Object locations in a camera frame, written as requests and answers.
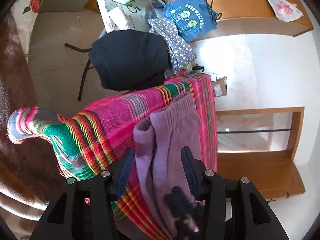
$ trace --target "chair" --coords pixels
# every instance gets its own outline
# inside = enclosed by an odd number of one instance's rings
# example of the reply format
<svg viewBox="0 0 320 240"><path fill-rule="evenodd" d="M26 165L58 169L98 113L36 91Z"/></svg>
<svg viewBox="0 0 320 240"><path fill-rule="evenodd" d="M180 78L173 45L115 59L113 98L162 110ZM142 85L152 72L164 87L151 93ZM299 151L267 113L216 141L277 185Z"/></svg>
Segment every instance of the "chair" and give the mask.
<svg viewBox="0 0 320 240"><path fill-rule="evenodd" d="M102 38L105 34L107 33L106 29L104 28L99 36L98 39ZM89 49L80 49L78 47L75 47L69 43L65 43L64 46L70 48L70 49L73 49L75 51L78 51L78 52L81 52L81 53L86 53L86 52L89 52L92 48L89 48ZM94 66L90 67L90 64L91 64L91 61L90 59L88 59L88 62L87 64L85 65L85 68L84 68L84 71L83 71L83 74L82 74L82 79L81 79L81 84L80 84L80 90L79 90L79 96L78 96L78 101L81 101L81 97L82 97L82 90L83 90L83 86L84 86L84 81L85 81L85 78L87 76L87 72L89 69L93 69Z"/></svg>

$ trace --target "cardboard box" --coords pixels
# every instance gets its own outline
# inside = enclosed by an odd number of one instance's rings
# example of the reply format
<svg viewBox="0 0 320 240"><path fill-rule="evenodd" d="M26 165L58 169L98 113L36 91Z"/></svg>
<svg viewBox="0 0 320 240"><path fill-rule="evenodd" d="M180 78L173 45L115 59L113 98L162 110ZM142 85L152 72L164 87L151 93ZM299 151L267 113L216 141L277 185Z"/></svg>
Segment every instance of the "cardboard box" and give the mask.
<svg viewBox="0 0 320 240"><path fill-rule="evenodd" d="M212 83L214 97L218 98L218 97L227 95L227 88L226 88L224 79L220 78L220 79L217 79L216 82L211 82L211 83Z"/></svg>

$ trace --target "cabinet door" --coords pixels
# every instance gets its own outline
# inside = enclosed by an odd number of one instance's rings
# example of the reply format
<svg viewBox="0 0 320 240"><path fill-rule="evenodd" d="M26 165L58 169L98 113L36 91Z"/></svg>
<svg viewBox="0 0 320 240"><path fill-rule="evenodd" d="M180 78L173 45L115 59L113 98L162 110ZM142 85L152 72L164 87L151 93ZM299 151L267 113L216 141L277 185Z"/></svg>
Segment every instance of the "cabinet door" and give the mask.
<svg viewBox="0 0 320 240"><path fill-rule="evenodd" d="M304 193L293 163L303 114L303 107L216 111L217 172L248 177L266 200Z"/></svg>
<svg viewBox="0 0 320 240"><path fill-rule="evenodd" d="M266 0L213 0L212 8L222 13L221 19L273 16Z"/></svg>

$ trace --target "metal screw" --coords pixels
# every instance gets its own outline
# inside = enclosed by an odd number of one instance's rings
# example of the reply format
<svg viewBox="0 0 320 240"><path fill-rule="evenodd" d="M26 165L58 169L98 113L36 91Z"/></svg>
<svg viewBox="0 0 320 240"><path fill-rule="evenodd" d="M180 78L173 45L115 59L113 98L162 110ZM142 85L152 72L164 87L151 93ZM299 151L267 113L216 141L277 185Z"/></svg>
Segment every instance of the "metal screw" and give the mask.
<svg viewBox="0 0 320 240"><path fill-rule="evenodd" d="M241 182L244 184L248 184L250 182L250 180L247 177L242 177Z"/></svg>
<svg viewBox="0 0 320 240"><path fill-rule="evenodd" d="M103 171L101 172L102 177L108 177L110 175L110 171Z"/></svg>
<svg viewBox="0 0 320 240"><path fill-rule="evenodd" d="M214 171L212 171L212 170L206 170L206 171L204 172L204 174L207 175L207 176L213 176L213 175L214 175Z"/></svg>
<svg viewBox="0 0 320 240"><path fill-rule="evenodd" d="M73 177L71 177L71 178L68 178L67 179L67 184L72 184L72 183L74 183L76 180L75 180L75 178L73 178Z"/></svg>

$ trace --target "chair leg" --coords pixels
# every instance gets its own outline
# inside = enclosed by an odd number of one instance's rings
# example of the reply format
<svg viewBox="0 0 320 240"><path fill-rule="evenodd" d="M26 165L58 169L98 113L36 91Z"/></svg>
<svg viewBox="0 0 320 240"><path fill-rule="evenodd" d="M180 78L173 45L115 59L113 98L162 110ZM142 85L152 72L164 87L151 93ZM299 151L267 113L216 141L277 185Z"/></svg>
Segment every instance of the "chair leg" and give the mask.
<svg viewBox="0 0 320 240"><path fill-rule="evenodd" d="M75 51L82 52L82 53L89 52L90 50L92 50L92 48L89 48L89 49L80 49L80 48L78 48L78 47L76 47L76 46L73 46L73 45L71 45L71 44L69 44L69 43L65 43L64 46L65 46L65 47L68 47L68 48L70 48L70 49L73 49L73 50L75 50Z"/></svg>
<svg viewBox="0 0 320 240"><path fill-rule="evenodd" d="M87 76L87 72L89 70L91 61L90 59L88 59L87 65L85 65L83 74L82 74L82 79L81 79L81 84L80 84L80 91L79 91L79 96L78 96L78 101L81 101L81 97L82 97L82 90L83 90L83 86L84 86L84 82L85 82L85 78Z"/></svg>

